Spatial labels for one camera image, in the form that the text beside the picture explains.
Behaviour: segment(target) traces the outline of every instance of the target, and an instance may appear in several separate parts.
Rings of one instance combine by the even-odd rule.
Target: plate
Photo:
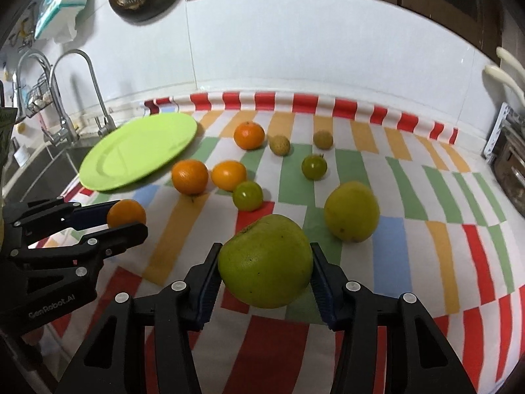
[[[196,132],[197,122],[187,114],[131,121],[93,147],[80,167],[80,182],[95,191],[129,185],[177,157]]]

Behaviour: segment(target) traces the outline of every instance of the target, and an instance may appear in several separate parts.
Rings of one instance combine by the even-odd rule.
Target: faucet
[[[75,143],[78,140],[78,134],[73,127],[73,122],[71,121],[71,118],[64,110],[64,106],[62,105],[58,86],[56,85],[53,86],[50,81],[51,73],[53,71],[51,68],[51,64],[47,60],[46,56],[42,52],[36,49],[31,49],[22,55],[22,57],[18,61],[16,73],[13,76],[13,88],[16,91],[15,100],[16,100],[16,106],[18,108],[18,114],[17,114],[15,123],[20,123],[26,117],[26,115],[24,114],[24,109],[23,109],[22,87],[20,85],[20,72],[22,70],[22,66],[24,62],[29,58],[36,59],[37,62],[42,67],[42,69],[44,70],[46,80],[49,84],[49,90],[51,91],[51,96],[54,101],[54,106],[56,107],[58,116],[60,118],[60,130],[54,135],[51,135],[48,131],[42,128],[44,135],[48,138],[48,140],[53,145],[57,145],[63,140],[67,140],[70,143]],[[27,114],[27,115],[29,117],[32,117],[35,114]]]
[[[98,82],[96,81],[95,70],[93,68],[93,64],[91,63],[91,59],[86,54],[86,52],[83,52],[80,49],[71,49],[71,50],[68,50],[66,53],[64,53],[62,56],[60,56],[57,59],[57,61],[54,63],[53,68],[51,69],[51,73],[49,75],[49,77],[50,77],[49,88],[51,89],[51,91],[53,93],[53,90],[56,88],[56,78],[54,77],[54,72],[56,71],[59,62],[62,59],[64,59],[65,56],[70,55],[70,54],[77,54],[77,55],[82,56],[86,60],[86,62],[88,64],[89,73],[91,74],[91,80],[93,81],[93,86],[95,87],[96,96],[98,98],[99,104],[100,104],[100,106],[102,108],[102,112],[104,114],[104,126],[102,126],[100,124],[99,118],[95,117],[96,125],[99,127],[98,135],[99,135],[99,137],[103,138],[104,136],[106,136],[106,135],[110,134],[111,132],[115,131],[116,130],[116,126],[115,126],[115,122],[113,121],[113,117],[111,117],[111,115],[109,114],[108,110],[106,109],[106,105],[104,104],[104,101],[102,99],[102,94],[100,93],[100,88],[99,88]],[[59,113],[64,113],[65,114],[66,111],[64,110],[64,106],[62,105],[62,101],[60,99],[57,99],[57,100],[55,100],[55,102],[56,102],[56,106],[57,106],[57,111],[59,111]]]

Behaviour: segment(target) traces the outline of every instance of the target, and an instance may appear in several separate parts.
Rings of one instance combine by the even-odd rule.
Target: tangerine
[[[199,160],[181,160],[171,169],[173,186],[181,194],[201,194],[208,184],[208,169]]]
[[[110,228],[131,224],[133,222],[146,224],[146,210],[144,210],[139,202],[126,198],[115,203],[111,209],[109,209],[106,221]]]
[[[233,140],[239,148],[249,151],[259,148],[263,144],[265,136],[264,129],[260,124],[245,121],[235,128]]]
[[[247,176],[244,164],[233,160],[223,161],[212,170],[212,182],[225,191],[233,191]]]

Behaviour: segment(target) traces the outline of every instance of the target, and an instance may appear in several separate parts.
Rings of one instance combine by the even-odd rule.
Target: green fruit
[[[326,226],[343,241],[364,242],[379,223],[379,204],[374,193],[360,182],[346,182],[326,199]]]
[[[327,130],[319,130],[313,134],[313,144],[320,150],[329,150],[333,145],[333,136]]]
[[[322,155],[312,154],[306,157],[301,164],[303,175],[311,180],[318,181],[325,176],[328,165]]]
[[[271,137],[268,142],[272,153],[275,155],[284,156],[290,152],[290,141],[286,136],[277,135]]]
[[[219,272],[228,290],[258,308],[279,308],[293,302],[308,286],[312,268],[308,238],[282,215],[253,222],[219,252]]]
[[[233,204],[242,211],[254,211],[263,205],[263,189],[254,181],[241,182],[233,191]]]

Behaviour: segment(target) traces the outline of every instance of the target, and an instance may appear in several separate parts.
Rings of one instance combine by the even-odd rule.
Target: kitchen sink
[[[100,140],[82,138],[74,145],[47,145],[14,174],[16,179],[4,195],[6,203],[30,202],[60,195],[80,170],[88,152]]]

